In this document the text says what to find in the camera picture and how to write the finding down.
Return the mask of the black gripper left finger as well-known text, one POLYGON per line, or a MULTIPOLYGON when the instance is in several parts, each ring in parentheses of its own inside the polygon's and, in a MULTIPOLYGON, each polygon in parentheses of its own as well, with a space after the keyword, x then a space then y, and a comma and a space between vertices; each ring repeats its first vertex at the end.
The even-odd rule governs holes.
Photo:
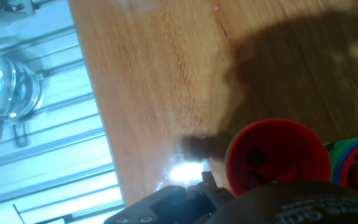
POLYGON ((104 224, 205 223, 234 196, 217 186, 211 172, 202 172, 201 176, 200 183, 187 188, 164 187, 107 218, 104 224))

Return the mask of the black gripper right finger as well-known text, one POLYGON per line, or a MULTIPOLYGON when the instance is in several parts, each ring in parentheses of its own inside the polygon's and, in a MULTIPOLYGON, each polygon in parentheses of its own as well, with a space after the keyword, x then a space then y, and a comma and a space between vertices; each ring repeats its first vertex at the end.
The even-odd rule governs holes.
POLYGON ((267 184, 272 184, 272 180, 267 180, 257 171, 249 172, 249 186, 250 187, 261 187, 267 184))

